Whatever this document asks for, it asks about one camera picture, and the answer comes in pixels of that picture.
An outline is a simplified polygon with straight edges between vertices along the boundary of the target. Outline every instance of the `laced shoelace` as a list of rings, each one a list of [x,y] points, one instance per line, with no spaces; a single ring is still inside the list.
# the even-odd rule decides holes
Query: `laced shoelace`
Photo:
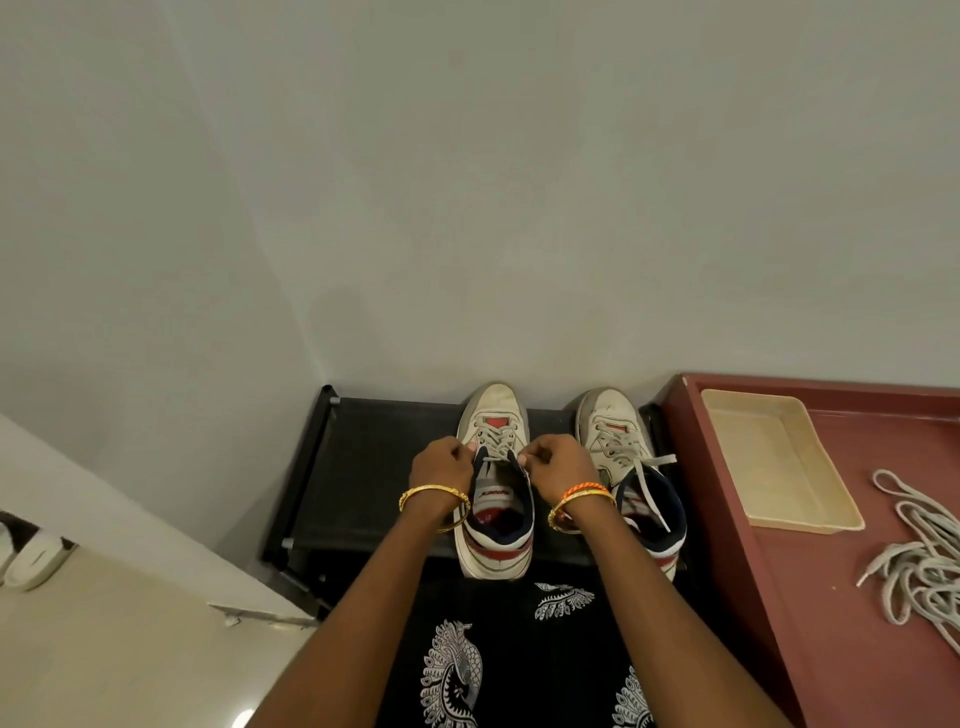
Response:
[[[606,427],[601,427],[600,425],[594,425],[594,428],[599,434],[594,443],[595,447],[590,448],[590,452],[607,455],[607,457],[614,462],[627,468],[632,467],[636,470],[636,477],[640,482],[640,490],[643,491],[643,497],[647,501],[647,505],[657,516],[657,519],[663,528],[666,529],[666,532],[670,533],[670,526],[666,524],[666,519],[657,507],[653,496],[650,495],[650,490],[647,488],[647,480],[643,475],[643,466],[659,466],[665,465],[666,463],[675,463],[677,462],[677,456],[664,455],[662,457],[654,457],[635,432],[614,431]]]
[[[511,420],[504,427],[494,427],[486,420],[474,421],[477,425],[477,447],[486,448],[487,456],[484,462],[495,463],[507,459],[507,453],[516,450],[516,431],[519,425]]]
[[[884,488],[882,476],[896,483]],[[960,633],[960,521],[943,505],[924,495],[895,473],[878,470],[874,485],[891,496],[909,498],[895,506],[897,515],[920,538],[909,544],[890,544],[867,566],[859,587],[873,574],[886,579],[880,592],[883,614],[891,624],[906,624],[913,612],[928,619],[940,636],[960,655],[960,643],[950,629]],[[924,508],[921,503],[930,506]],[[894,609],[894,596],[899,609]]]

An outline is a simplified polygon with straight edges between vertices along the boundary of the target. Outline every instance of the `gold bracelet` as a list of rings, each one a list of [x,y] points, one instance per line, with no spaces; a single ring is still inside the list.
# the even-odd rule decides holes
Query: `gold bracelet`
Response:
[[[399,504],[400,513],[403,513],[403,504],[407,502],[407,498],[409,498],[415,493],[419,493],[420,491],[444,491],[444,493],[450,493],[452,496],[456,496],[464,504],[464,515],[461,516],[460,519],[455,523],[453,523],[452,525],[444,526],[443,528],[438,528],[437,533],[446,533],[447,531],[452,531],[458,525],[460,525],[461,523],[467,520],[467,516],[470,513],[470,496],[468,496],[466,493],[463,493],[462,491],[458,491],[456,488],[450,488],[449,486],[446,486],[446,485],[433,485],[433,484],[418,485],[416,488],[411,488],[408,491],[404,491],[403,495],[400,496],[400,504]]]
[[[546,522],[549,523],[550,527],[553,528],[553,530],[560,531],[561,533],[568,533],[572,536],[575,536],[578,533],[580,533],[580,531],[576,528],[570,528],[570,529],[560,528],[557,525],[557,517],[563,512],[563,508],[565,505],[567,505],[570,501],[576,500],[578,497],[583,497],[583,496],[606,496],[613,501],[613,505],[616,505],[616,498],[611,496],[610,492],[607,489],[591,488],[589,490],[583,490],[583,491],[577,491],[576,493],[571,493],[569,496],[567,496],[566,498],[563,498],[559,503],[557,503],[557,505],[555,505],[553,509],[550,511],[550,514],[546,517]]]

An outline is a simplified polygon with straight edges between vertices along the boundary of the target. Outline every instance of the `hand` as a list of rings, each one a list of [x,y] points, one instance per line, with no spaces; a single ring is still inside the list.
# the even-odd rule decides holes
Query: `hand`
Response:
[[[475,450],[475,445],[464,445],[452,435],[434,440],[414,458],[410,467],[409,487],[445,485],[469,494]],[[439,520],[459,502],[459,498],[444,491],[420,491],[410,496],[403,506],[403,512],[425,511],[431,518]]]
[[[598,482],[590,453],[570,435],[541,435],[520,451],[517,462],[550,505],[575,485]]]

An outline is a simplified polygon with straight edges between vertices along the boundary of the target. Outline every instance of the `rectangular container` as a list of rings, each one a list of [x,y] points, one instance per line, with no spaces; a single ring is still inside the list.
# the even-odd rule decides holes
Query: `rectangular container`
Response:
[[[863,528],[803,402],[719,389],[702,396],[751,525],[821,534]]]
[[[829,537],[754,528],[710,420],[707,389],[794,397],[806,407],[866,527]],[[960,724],[960,659],[925,619],[880,610],[854,582],[888,544],[913,540],[871,473],[886,468],[960,512],[960,390],[684,375],[664,403],[704,542],[721,637],[798,725]]]

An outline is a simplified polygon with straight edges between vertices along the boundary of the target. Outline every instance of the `pile of shoelaces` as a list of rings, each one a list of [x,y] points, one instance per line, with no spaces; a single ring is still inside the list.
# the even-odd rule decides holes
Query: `pile of shoelaces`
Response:
[[[893,480],[897,490],[883,487],[882,477]],[[880,596],[887,621],[906,624],[916,612],[929,619],[960,655],[960,521],[936,500],[890,471],[876,471],[873,481],[884,493],[904,498],[895,506],[897,515],[920,540],[884,548],[856,586],[873,574],[886,579]]]

